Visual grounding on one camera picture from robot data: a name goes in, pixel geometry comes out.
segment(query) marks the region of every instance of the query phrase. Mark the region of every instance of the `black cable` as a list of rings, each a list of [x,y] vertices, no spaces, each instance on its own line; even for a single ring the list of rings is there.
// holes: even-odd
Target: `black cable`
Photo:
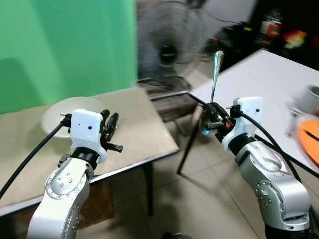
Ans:
[[[12,182],[18,176],[18,174],[22,171],[22,169],[27,165],[27,163],[35,156],[36,153],[63,127],[65,126],[65,121],[61,121],[60,124],[50,133],[47,137],[42,140],[38,146],[25,158],[25,160],[20,164],[20,166],[15,170],[15,172],[11,175],[9,180],[5,183],[3,188],[0,191],[0,199],[3,197],[5,192],[8,190]]]
[[[272,138],[272,136],[258,123],[256,122],[253,118],[251,118],[250,116],[246,115],[243,112],[240,112],[240,115],[242,117],[244,117],[245,119],[249,120],[252,124],[254,124],[269,140],[270,142],[274,145],[276,151],[281,154],[281,156],[283,157],[284,161],[288,164],[289,168],[291,169],[294,177],[302,183],[301,178],[299,177],[295,167],[293,166],[293,164],[289,161],[289,159],[287,159],[285,157],[286,153],[280,148],[280,146],[277,144],[277,142],[274,140],[274,138]],[[317,227],[319,228],[319,219],[318,216],[316,214],[316,212],[314,211],[314,208],[312,206],[310,206],[310,214],[313,216],[315,223],[317,225]]]
[[[226,20],[221,20],[221,19],[219,19],[219,18],[215,17],[213,14],[211,14],[209,11],[207,11],[207,10],[205,10],[205,9],[202,9],[202,11],[203,11],[204,13],[206,13],[207,15],[209,15],[210,17],[212,17],[212,18],[216,19],[217,21],[229,22],[229,23],[234,23],[234,24],[240,24],[239,22],[235,22],[235,21],[226,21]]]

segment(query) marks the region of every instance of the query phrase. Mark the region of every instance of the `table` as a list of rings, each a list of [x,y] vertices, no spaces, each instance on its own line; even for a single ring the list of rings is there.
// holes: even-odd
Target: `table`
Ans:
[[[307,85],[318,84],[318,71],[268,51],[259,50],[220,74],[214,101],[226,108],[232,105],[235,98],[263,97],[264,112],[261,125],[283,151],[290,155],[292,161],[318,176],[319,168],[303,153],[296,139],[286,137],[288,125],[292,120],[289,104],[306,89]],[[211,88],[212,80],[209,80],[190,94],[202,104],[208,103]],[[259,130],[256,134],[262,136],[258,139],[266,139]]]
[[[118,129],[112,142],[123,145],[122,153],[108,151],[105,163],[94,171],[92,183],[142,167],[147,180],[149,214],[153,213],[152,162],[176,153],[179,148],[158,113],[140,88],[95,96],[111,113],[119,113]],[[49,106],[33,107],[0,116],[0,187],[24,158],[45,137],[41,116]],[[71,139],[53,138],[29,162],[0,200],[0,216],[39,203],[44,183],[57,168],[62,154],[69,151]]]

